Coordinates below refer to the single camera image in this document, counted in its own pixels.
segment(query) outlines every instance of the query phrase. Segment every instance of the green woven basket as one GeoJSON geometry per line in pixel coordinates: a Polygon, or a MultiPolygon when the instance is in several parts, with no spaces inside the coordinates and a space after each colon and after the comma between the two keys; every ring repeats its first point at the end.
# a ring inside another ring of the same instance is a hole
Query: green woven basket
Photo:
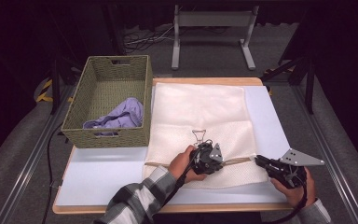
{"type": "Polygon", "coordinates": [[[148,56],[89,57],[62,125],[77,148],[145,147],[149,144],[153,72],[148,56]],[[141,127],[83,129],[83,123],[107,115],[135,97],[144,106],[141,127]],[[100,136],[98,133],[117,133],[100,136]]]}

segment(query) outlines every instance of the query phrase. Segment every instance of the beige fabric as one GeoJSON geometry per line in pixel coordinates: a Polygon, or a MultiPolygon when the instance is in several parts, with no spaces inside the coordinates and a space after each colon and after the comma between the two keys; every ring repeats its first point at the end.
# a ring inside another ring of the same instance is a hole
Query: beige fabric
{"type": "MultiPolygon", "coordinates": [[[[225,161],[256,154],[252,122],[241,87],[163,84],[155,88],[150,142],[145,163],[170,164],[188,145],[197,143],[193,130],[206,130],[203,140],[219,143],[225,161]]],[[[156,167],[144,166],[144,177],[156,167]]],[[[267,181],[254,161],[226,165],[204,181],[184,188],[219,189],[267,181]]]]}

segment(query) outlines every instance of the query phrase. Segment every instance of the plaid shirt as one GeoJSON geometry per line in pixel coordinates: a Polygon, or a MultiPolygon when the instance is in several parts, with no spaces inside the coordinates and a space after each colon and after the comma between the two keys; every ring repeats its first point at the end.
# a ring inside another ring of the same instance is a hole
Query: plaid shirt
{"type": "Polygon", "coordinates": [[[93,223],[153,223],[152,216],[162,207],[175,183],[168,170],[159,166],[141,184],[121,188],[110,200],[104,216],[93,223]]]}
{"type": "MultiPolygon", "coordinates": [[[[175,187],[175,179],[162,166],[141,184],[129,184],[121,188],[107,205],[103,217],[94,220],[94,224],[148,224],[153,223],[156,214],[175,187]]],[[[292,218],[294,224],[332,224],[332,220],[321,200],[301,209],[292,218]]]]}

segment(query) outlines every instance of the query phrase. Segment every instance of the purple cloth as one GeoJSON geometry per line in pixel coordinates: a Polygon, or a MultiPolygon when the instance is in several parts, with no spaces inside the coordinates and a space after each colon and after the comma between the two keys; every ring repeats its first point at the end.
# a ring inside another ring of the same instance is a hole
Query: purple cloth
{"type": "Polygon", "coordinates": [[[83,124],[83,129],[94,128],[133,128],[142,126],[144,107],[133,97],[127,98],[108,115],[83,124]]]}

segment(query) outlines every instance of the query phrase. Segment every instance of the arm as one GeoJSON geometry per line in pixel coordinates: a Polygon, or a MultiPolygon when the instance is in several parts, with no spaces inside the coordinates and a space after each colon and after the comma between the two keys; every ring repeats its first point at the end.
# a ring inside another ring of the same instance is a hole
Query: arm
{"type": "MultiPolygon", "coordinates": [[[[316,198],[316,188],[315,181],[313,180],[310,170],[305,167],[307,172],[307,202],[298,214],[293,218],[293,223],[296,224],[328,224],[333,223],[330,216],[327,213],[327,210],[324,208],[322,201],[316,198]]],[[[274,187],[283,193],[287,202],[296,207],[298,202],[301,201],[301,198],[304,194],[304,190],[302,188],[296,189],[287,189],[283,184],[281,184],[276,179],[271,179],[271,183],[274,187]]]]}
{"type": "MultiPolygon", "coordinates": [[[[162,166],[140,184],[129,184],[121,188],[109,202],[103,217],[96,223],[150,223],[174,189],[176,180],[183,173],[189,162],[190,152],[195,148],[187,147],[171,162],[168,170],[162,166]]],[[[203,180],[206,175],[196,175],[190,170],[186,183],[203,180]]]]}

